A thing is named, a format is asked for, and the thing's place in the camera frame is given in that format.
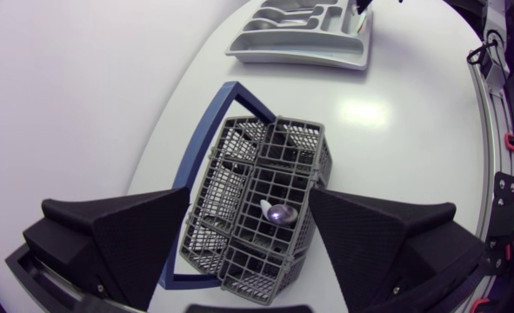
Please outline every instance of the blue frame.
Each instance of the blue frame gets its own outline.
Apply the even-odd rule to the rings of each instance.
[[[187,187],[189,190],[193,189],[193,183],[197,177],[204,155],[210,146],[210,141],[214,137],[225,112],[233,100],[238,101],[263,123],[269,124],[276,121],[276,116],[240,82],[224,83],[212,99],[200,122],[198,122],[193,136],[190,138],[187,150],[179,164],[172,188]],[[160,275],[160,280],[158,281],[160,285],[167,290],[193,290],[219,286],[221,282],[213,275],[174,273],[178,242],[179,234],[176,236],[162,275]]]

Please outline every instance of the white table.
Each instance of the white table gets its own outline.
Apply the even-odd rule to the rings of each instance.
[[[210,100],[224,82],[238,80],[276,115],[325,125],[334,162],[329,189],[410,203],[453,202],[455,220],[475,233],[486,161],[465,62],[480,41],[465,20],[440,0],[377,0],[367,71],[242,64],[224,51],[259,4],[232,14],[198,52],[154,129],[129,193],[171,187]],[[235,104],[226,114],[242,115],[247,111]],[[197,272],[179,256],[176,273]],[[149,311],[179,312],[190,303],[259,307],[219,288],[157,287]],[[346,310],[319,234],[301,276],[272,306],[298,303],[316,312]]]

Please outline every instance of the utensil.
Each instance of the utensil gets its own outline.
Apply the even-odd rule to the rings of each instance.
[[[276,225],[289,225],[297,220],[297,210],[287,204],[272,205],[266,200],[260,201],[264,217]]]

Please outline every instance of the spoon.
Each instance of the spoon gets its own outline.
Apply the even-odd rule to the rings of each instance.
[[[272,205],[266,200],[260,201],[264,217],[276,225],[289,225],[297,220],[297,210],[287,204]]]

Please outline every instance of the cutlery basket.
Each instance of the cutlery basket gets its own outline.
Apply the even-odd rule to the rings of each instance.
[[[315,231],[310,188],[326,187],[332,161],[324,126],[257,117],[224,121],[211,149],[197,199],[180,242],[180,255],[222,289],[261,304],[293,283]],[[289,226],[266,220],[264,199],[298,211]]]

